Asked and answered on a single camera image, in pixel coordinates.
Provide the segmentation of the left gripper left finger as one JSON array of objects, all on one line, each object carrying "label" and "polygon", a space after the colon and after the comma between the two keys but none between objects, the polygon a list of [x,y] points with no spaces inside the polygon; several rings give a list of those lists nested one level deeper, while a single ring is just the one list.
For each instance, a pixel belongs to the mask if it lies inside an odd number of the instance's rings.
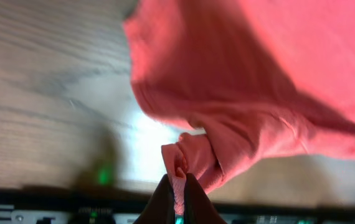
[{"label": "left gripper left finger", "polygon": [[167,174],[134,224],[175,224],[174,193]]}]

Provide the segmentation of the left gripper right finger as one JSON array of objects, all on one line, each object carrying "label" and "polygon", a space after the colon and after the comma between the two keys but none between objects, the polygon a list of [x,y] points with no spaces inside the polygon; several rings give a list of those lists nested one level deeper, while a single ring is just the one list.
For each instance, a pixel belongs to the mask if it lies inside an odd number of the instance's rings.
[{"label": "left gripper right finger", "polygon": [[184,186],[184,224],[227,224],[192,173]]}]

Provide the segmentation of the red t-shirt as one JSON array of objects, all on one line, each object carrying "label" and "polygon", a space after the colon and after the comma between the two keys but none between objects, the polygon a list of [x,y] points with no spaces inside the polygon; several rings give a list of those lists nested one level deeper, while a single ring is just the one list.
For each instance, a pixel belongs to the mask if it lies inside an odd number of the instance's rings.
[{"label": "red t-shirt", "polygon": [[140,108],[184,133],[162,150],[176,213],[272,157],[355,159],[355,1],[140,1],[123,24]]}]

